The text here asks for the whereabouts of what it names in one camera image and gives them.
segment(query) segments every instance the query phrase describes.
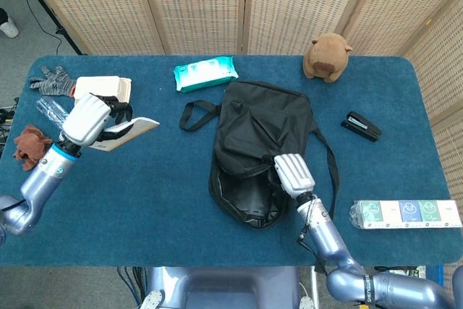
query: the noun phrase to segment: bag handle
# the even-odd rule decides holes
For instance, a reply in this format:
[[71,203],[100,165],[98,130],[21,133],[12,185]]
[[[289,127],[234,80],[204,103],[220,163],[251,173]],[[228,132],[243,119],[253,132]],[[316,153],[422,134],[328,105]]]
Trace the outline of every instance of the bag handle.
[[[192,124],[190,127],[187,127],[187,122],[190,120],[190,117],[193,113],[193,109],[195,106],[198,106],[208,113],[204,115],[198,122]],[[180,118],[180,128],[186,130],[188,132],[193,132],[198,128],[201,128],[204,124],[211,121],[214,117],[220,114],[221,104],[215,105],[209,101],[204,100],[197,100],[197,101],[190,101],[185,105],[185,108],[182,113],[182,117]]]
[[328,145],[328,142],[326,141],[323,134],[321,134],[320,129],[317,127],[313,130],[313,132],[315,133],[316,137],[326,146],[326,161],[328,162],[328,170],[330,172],[331,186],[333,187],[333,202],[331,203],[329,214],[330,214],[331,219],[333,219],[334,208],[336,205],[336,196],[338,195],[338,190],[339,190],[338,166],[336,165],[336,159],[334,158],[334,153],[331,150],[330,145]]

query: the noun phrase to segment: metallic robot arm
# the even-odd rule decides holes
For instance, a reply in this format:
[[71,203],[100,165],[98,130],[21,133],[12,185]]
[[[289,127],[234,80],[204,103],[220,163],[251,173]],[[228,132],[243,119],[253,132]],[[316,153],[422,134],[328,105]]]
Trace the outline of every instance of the metallic robot arm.
[[22,184],[20,191],[24,200],[0,196],[0,245],[7,232],[23,235],[38,223],[47,200],[80,157],[81,147],[127,133],[129,127],[116,135],[103,130],[109,117],[121,122],[123,116],[131,120],[132,107],[119,103],[115,97],[100,98],[87,93],[80,99],[62,125],[64,140],[50,147]]
[[[455,302],[442,287],[426,279],[385,273],[367,276],[350,255],[321,200],[313,194],[315,181],[301,155],[276,156],[275,169],[283,189],[297,201],[297,212],[303,218],[319,256],[338,266],[326,277],[328,291],[335,299],[366,302],[381,308],[463,308],[463,267],[454,273]],[[298,240],[303,240],[304,236],[302,232]]]

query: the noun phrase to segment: black backpack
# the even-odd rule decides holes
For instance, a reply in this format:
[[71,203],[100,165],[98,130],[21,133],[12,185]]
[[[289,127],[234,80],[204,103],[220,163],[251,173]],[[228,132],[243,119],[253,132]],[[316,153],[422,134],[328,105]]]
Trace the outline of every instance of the black backpack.
[[[207,114],[187,127],[193,108]],[[327,148],[334,199],[339,175],[333,151],[313,119],[309,98],[265,82],[231,82],[220,105],[192,101],[185,106],[180,128],[194,131],[220,115],[213,149],[209,192],[233,217],[262,229],[283,216],[289,196],[282,190],[273,157],[283,153],[304,155],[309,133]]]

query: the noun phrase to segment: teddy bear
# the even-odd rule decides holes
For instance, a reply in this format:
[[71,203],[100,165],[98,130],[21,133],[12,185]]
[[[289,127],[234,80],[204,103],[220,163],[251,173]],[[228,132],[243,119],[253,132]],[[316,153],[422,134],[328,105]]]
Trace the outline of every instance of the teddy bear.
[[327,33],[312,40],[304,54],[304,74],[307,78],[321,77],[325,82],[339,79],[349,61],[352,47],[339,34]]
[[32,169],[45,155],[51,139],[48,139],[36,127],[28,124],[21,135],[14,139],[14,143],[17,150],[13,156],[18,161],[24,160],[22,169],[26,171]]

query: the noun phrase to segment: table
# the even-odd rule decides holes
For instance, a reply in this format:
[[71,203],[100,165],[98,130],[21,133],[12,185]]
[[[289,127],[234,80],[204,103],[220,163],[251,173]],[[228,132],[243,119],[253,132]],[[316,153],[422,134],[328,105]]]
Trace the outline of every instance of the table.
[[[208,56],[45,56],[30,68],[62,65],[73,77],[118,75],[132,79],[135,116],[161,125],[105,153],[86,148],[52,195],[37,227],[9,235],[1,265],[37,266],[309,266],[296,245],[302,227],[294,206],[279,223],[254,230],[226,215],[208,193],[217,120],[184,132],[188,101],[219,103],[226,85],[175,91],[174,67]],[[449,263],[463,250],[458,229],[359,230],[349,208],[359,199],[448,199],[412,65],[399,57],[353,56],[334,84],[307,80],[301,56],[235,56],[241,79],[265,80],[309,95],[315,120],[336,156],[341,187],[334,222],[352,255],[365,266]],[[57,139],[58,130],[35,109],[28,84],[0,160],[1,194],[20,198],[28,176],[12,158],[13,140],[26,124]],[[72,100],[59,97],[65,108]],[[356,111],[381,128],[372,143],[340,126]],[[311,135],[306,159],[316,193],[331,204],[326,149]]]

